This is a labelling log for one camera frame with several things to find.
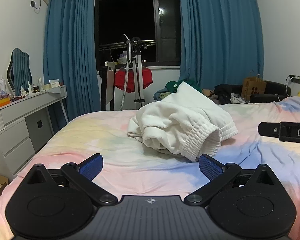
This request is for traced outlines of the blue curtain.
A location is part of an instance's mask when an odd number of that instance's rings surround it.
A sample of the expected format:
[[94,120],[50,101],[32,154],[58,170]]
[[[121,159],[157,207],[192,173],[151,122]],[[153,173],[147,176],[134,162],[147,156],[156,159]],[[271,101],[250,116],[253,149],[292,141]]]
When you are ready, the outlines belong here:
[[263,75],[257,0],[180,0],[180,12],[180,79],[212,89]]
[[97,79],[95,0],[49,0],[43,72],[44,81],[59,80],[66,86],[64,105],[48,108],[54,132],[72,119],[101,109]]

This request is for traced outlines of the pastel tie-dye bed blanket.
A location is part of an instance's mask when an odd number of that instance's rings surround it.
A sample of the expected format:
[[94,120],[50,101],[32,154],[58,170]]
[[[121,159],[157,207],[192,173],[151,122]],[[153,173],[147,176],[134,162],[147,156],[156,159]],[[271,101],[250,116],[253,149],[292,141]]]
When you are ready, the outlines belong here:
[[[292,198],[296,221],[290,238],[300,239],[300,144],[262,137],[261,122],[300,122],[300,97],[275,103],[224,105],[235,122],[238,134],[224,141],[216,159],[254,169],[265,163],[271,167]],[[95,112],[72,120],[32,158],[5,187],[0,196],[0,239],[13,234],[5,218],[5,208],[30,167],[42,163],[60,168],[68,162],[80,163],[94,153],[103,156],[102,172],[94,182],[121,197],[128,195],[179,195],[185,197],[203,186],[207,178],[196,163],[159,153],[127,135],[134,110]]]

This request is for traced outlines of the wall power outlet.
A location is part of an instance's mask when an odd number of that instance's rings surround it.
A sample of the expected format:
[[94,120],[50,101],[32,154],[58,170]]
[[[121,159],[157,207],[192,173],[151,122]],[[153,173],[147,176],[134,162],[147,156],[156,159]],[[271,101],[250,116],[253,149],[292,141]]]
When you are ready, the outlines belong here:
[[297,83],[298,85],[300,85],[300,76],[290,74],[289,75],[289,81],[292,82],[292,83]]

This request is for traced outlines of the tissue box on table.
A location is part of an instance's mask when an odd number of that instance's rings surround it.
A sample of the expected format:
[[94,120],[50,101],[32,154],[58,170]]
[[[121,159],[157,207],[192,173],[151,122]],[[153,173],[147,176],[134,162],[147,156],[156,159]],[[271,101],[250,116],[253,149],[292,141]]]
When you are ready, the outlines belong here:
[[43,85],[43,90],[57,88],[60,86],[59,80],[50,80],[49,83]]

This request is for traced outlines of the wavy frame mirror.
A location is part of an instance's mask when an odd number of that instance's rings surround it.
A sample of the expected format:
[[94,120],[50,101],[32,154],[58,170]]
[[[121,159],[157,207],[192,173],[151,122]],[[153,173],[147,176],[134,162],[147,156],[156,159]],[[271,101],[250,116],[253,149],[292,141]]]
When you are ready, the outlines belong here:
[[21,87],[28,89],[28,83],[32,83],[30,71],[30,58],[28,53],[19,48],[13,49],[10,64],[7,69],[7,82],[15,96],[20,96]]

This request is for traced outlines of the white sweatshirt garment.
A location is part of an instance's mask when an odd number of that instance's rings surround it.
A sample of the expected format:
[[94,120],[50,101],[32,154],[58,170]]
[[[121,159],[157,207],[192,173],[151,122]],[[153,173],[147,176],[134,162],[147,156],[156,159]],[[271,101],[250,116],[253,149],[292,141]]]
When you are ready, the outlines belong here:
[[141,107],[127,128],[128,136],[147,147],[191,162],[202,154],[213,157],[237,133],[227,111],[185,82],[161,101]]

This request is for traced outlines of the dark window with frame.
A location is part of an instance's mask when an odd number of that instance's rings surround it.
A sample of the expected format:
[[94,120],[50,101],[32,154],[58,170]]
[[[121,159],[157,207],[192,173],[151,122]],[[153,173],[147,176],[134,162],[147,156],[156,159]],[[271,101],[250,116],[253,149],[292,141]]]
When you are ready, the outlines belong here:
[[97,69],[116,62],[138,37],[147,66],[177,66],[181,57],[180,0],[95,0]]

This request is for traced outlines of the red garment on rack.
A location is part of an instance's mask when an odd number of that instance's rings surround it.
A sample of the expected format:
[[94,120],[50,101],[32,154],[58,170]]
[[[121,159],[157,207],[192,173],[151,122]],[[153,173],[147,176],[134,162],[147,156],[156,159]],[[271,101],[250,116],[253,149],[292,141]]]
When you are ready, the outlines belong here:
[[[119,69],[115,74],[114,85],[115,85],[115,87],[119,88],[120,90],[124,89],[125,75],[126,75],[125,68]],[[153,83],[152,72],[149,68],[146,68],[146,67],[142,68],[142,78],[143,78],[143,88],[144,89]],[[127,93],[135,92],[134,73],[133,73],[132,69],[129,70],[126,92]]]

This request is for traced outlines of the black sofa chair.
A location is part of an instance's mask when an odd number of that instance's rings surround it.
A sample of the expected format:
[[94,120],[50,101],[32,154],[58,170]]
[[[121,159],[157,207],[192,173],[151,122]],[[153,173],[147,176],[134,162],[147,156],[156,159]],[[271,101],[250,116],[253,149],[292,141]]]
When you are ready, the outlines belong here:
[[266,88],[263,94],[253,92],[250,99],[245,99],[241,96],[241,92],[242,85],[221,84],[214,88],[210,98],[215,100],[219,105],[226,105],[229,103],[271,103],[280,102],[287,98],[291,93],[291,89],[280,83],[266,81]]

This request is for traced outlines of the white dressing table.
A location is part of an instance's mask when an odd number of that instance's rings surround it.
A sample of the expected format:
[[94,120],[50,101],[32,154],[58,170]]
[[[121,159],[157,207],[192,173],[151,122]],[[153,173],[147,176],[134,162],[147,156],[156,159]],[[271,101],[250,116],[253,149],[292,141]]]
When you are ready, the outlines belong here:
[[63,105],[66,98],[66,86],[59,86],[0,107],[0,175],[13,180],[55,135],[49,106],[59,104],[69,122]]

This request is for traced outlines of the green garment pile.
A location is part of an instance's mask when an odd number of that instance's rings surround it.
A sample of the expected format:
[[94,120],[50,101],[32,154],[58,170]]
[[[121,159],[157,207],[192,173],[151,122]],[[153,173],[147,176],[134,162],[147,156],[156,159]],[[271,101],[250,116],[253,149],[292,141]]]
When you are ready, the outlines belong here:
[[157,92],[154,93],[153,99],[155,101],[161,101],[163,98],[170,95],[171,93],[176,93],[179,85],[182,82],[185,82],[191,87],[193,87],[194,89],[196,89],[197,91],[202,92],[202,89],[195,82],[189,79],[183,79],[179,81],[170,81],[166,83],[165,88],[158,90]]

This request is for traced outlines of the white spray bottle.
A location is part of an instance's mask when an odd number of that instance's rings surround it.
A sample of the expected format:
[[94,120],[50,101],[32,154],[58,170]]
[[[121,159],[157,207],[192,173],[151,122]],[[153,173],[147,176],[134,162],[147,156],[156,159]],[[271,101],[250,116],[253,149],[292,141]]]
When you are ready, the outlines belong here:
[[3,76],[0,77],[0,94],[6,95],[6,82]]

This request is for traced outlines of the right blue curtain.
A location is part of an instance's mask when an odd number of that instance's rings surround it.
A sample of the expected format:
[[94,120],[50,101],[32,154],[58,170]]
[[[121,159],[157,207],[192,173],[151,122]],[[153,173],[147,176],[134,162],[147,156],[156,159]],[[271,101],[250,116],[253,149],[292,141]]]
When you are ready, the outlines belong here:
[[180,12],[180,79],[212,89],[263,75],[257,0],[180,0]]

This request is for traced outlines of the brown paper bag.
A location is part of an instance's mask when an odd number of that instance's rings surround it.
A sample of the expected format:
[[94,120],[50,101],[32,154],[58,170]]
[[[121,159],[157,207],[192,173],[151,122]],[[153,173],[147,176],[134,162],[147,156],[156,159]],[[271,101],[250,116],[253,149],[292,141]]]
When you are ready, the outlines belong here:
[[243,81],[241,97],[246,101],[250,101],[252,95],[264,94],[267,83],[263,81],[259,75],[254,77],[246,77]]

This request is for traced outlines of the left blue curtain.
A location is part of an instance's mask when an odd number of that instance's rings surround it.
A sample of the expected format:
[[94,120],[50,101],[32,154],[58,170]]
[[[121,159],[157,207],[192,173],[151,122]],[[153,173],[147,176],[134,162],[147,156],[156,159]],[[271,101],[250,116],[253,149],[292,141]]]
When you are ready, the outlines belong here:
[[64,105],[48,108],[54,132],[72,119],[101,109],[97,79],[95,0],[49,0],[43,72],[44,81],[59,80],[66,86]]

